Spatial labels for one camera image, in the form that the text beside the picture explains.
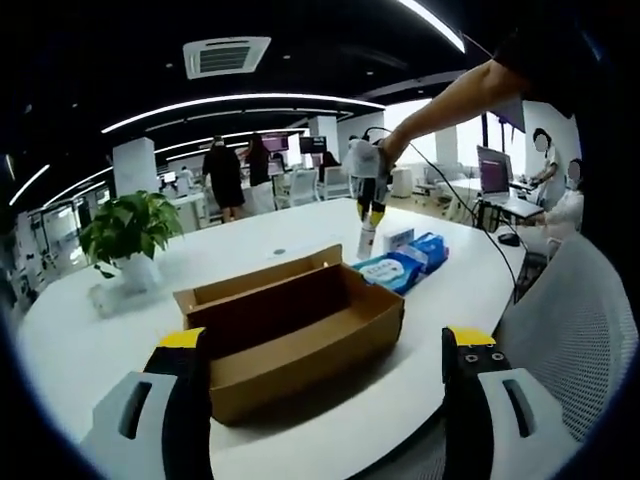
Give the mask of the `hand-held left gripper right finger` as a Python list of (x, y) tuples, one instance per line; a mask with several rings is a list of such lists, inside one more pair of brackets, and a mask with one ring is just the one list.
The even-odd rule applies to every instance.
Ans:
[(442, 329), (446, 479), (550, 479), (579, 448), (562, 407), (491, 335)]

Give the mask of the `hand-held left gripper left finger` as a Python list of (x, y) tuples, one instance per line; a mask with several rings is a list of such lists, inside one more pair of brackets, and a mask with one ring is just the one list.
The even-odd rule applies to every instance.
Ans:
[(206, 333), (169, 334), (93, 409), (81, 441), (105, 479), (211, 479)]

